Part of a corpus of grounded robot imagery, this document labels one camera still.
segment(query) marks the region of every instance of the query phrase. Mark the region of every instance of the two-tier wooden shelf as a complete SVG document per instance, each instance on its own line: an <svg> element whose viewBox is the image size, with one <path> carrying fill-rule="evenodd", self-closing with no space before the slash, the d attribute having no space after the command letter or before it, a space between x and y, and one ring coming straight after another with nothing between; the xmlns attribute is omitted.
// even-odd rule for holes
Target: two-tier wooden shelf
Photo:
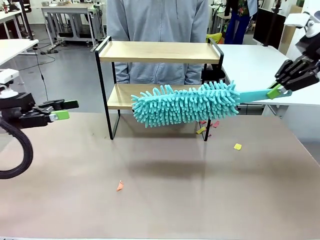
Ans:
<svg viewBox="0 0 320 240"><path fill-rule="evenodd" d="M217 65L222 68L224 54L214 41L209 43L191 42L143 42L143 41L112 41L107 37L96 49L95 59L98 67L101 92L110 139L113 140L119 123L120 110L132 109L131 95L139 96L140 92L152 93L158 84L117 84L115 62L122 63L183 63ZM114 87L107 99L101 62L111 62ZM172 85L174 90L188 90L190 85ZM112 129L109 110L117 110L118 118ZM211 120L208 120L207 131L203 137L208 139Z"/></svg>

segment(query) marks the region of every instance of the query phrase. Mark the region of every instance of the shelf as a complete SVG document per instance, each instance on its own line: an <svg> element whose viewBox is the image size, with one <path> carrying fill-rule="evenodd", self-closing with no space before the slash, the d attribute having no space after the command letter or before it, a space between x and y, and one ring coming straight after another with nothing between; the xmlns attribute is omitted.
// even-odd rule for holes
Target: shelf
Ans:
<svg viewBox="0 0 320 240"><path fill-rule="evenodd" d="M101 61L124 63L218 64L220 57L209 43L110 41Z"/></svg>
<svg viewBox="0 0 320 240"><path fill-rule="evenodd" d="M198 89L200 85L171 85L173 90L189 90L189 88ZM108 108L117 110L131 110L131 95L141 96L141 92L153 92L154 88L160 90L160 84L115 84L108 99Z"/></svg>

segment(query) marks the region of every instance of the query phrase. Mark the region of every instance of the microfiber duster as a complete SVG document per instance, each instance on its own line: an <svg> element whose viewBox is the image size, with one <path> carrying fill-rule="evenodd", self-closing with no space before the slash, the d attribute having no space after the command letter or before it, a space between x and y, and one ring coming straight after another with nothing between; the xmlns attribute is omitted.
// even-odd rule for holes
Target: microfiber duster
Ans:
<svg viewBox="0 0 320 240"><path fill-rule="evenodd" d="M237 92L235 87L233 82L227 85L221 81L205 83L198 90L190 87L189 91L173 91L170 85L161 85L161 91L155 87L153 95L148 91L141 92L141 97L131 95L134 117L146 128L222 119L237 115L236 107L240 103L269 99L270 89ZM288 91L278 97L291 94Z"/></svg>

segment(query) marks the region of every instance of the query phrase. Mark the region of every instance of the blue pants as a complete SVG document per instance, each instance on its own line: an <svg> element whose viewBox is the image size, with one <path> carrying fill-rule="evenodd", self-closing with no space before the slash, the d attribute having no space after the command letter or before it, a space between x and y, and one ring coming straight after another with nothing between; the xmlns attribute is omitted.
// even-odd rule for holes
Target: blue pants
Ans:
<svg viewBox="0 0 320 240"><path fill-rule="evenodd" d="M239 21L239 25L235 32L236 21ZM233 11L230 23L226 29L224 44L242 44L249 22L249 15L238 16L237 12Z"/></svg>

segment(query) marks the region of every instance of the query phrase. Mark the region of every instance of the computer monitor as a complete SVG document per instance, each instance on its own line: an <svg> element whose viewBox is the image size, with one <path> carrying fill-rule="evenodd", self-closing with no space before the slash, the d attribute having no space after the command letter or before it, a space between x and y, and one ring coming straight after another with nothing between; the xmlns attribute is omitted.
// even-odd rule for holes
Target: computer monitor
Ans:
<svg viewBox="0 0 320 240"><path fill-rule="evenodd" d="M253 34L253 39L262 43L266 44L267 35L269 33L269 29L271 26L272 18L274 13L262 8L258 9L256 22L255 22L255 29ZM271 30L271 35L269 38L268 45L273 46L274 48L278 49L282 37L282 33L285 26L286 17L280 14L276 15L275 23Z"/></svg>

